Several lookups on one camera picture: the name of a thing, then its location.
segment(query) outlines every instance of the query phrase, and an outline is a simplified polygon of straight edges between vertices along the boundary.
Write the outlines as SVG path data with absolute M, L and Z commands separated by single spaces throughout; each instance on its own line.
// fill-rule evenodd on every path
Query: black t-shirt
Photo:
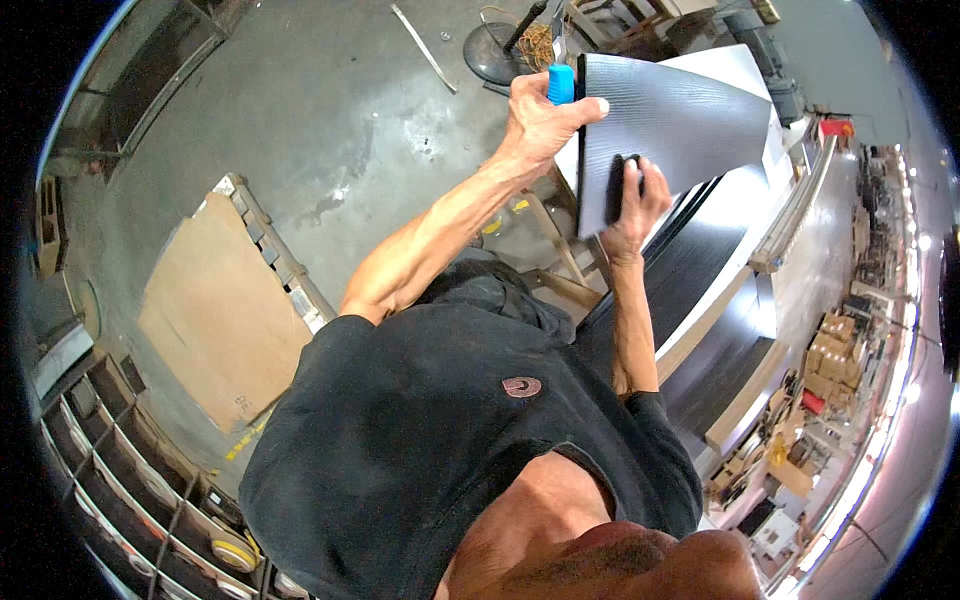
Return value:
M 473 521 L 551 450 L 606 485 L 617 520 L 696 530 L 700 481 L 660 395 L 621 404 L 573 347 L 469 304 L 340 317 L 304 347 L 240 505 L 313 594 L 430 598 Z

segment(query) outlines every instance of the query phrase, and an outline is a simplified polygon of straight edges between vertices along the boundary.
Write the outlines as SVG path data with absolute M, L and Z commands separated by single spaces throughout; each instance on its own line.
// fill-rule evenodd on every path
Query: forearm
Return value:
M 656 392 L 654 329 L 643 285 L 643 258 L 611 264 L 613 277 L 613 389 L 618 395 Z
M 525 184 L 522 159 L 494 156 L 377 246 L 347 285 L 340 313 L 379 324 L 410 306 Z

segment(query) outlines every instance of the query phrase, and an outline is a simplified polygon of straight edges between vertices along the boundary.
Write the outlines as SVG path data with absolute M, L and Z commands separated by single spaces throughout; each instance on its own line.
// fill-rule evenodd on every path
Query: metal shelving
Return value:
M 105 371 L 116 372 L 115 365 Z M 119 372 L 111 375 L 116 385 L 127 385 Z M 262 555 L 252 573 L 242 573 L 227 564 L 220 566 L 211 551 L 213 536 L 239 540 L 243 536 L 189 500 L 199 473 L 176 489 L 168 479 L 180 476 L 172 475 L 169 465 L 152 465 L 144 456 L 147 449 L 138 448 L 132 439 L 139 440 L 140 434 L 131 437 L 124 432 L 128 424 L 135 426 L 132 390 L 128 387 L 122 393 L 125 407 L 117 404 L 117 397 L 108 407 L 86 374 L 81 384 L 93 389 L 96 410 L 83 419 L 61 395 L 44 411 L 39 432 L 61 471 L 60 479 L 66 481 L 62 504 L 81 521 L 78 527 L 86 530 L 86 547 L 97 556 L 102 570 L 115 575 L 142 600 L 267 597 L 265 578 L 272 573 Z M 108 556 L 101 557 L 98 548 Z

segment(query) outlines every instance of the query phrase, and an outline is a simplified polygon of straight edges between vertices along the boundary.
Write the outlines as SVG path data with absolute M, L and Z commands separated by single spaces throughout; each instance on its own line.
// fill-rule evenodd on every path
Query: right hand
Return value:
M 510 116 L 507 132 L 494 157 L 513 162 L 518 175 L 533 181 L 545 175 L 554 155 L 573 134 L 588 123 L 596 123 L 610 112 L 603 98 L 584 98 L 553 106 L 546 98 L 548 73 L 514 78 L 510 85 Z
M 620 220 L 600 234 L 607 258 L 612 265 L 627 266 L 643 259 L 643 241 L 651 229 L 673 204 L 670 189 L 660 168 L 646 158 L 640 159 L 643 170 L 643 196 L 640 196 L 640 174 L 632 158 L 623 163 L 623 204 Z

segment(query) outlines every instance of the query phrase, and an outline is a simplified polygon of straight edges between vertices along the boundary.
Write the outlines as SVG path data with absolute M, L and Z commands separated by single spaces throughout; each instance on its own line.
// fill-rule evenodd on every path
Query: workshop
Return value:
M 949 452 L 959 179 L 859 2 L 117 5 L 23 343 L 116 597 L 877 592 Z

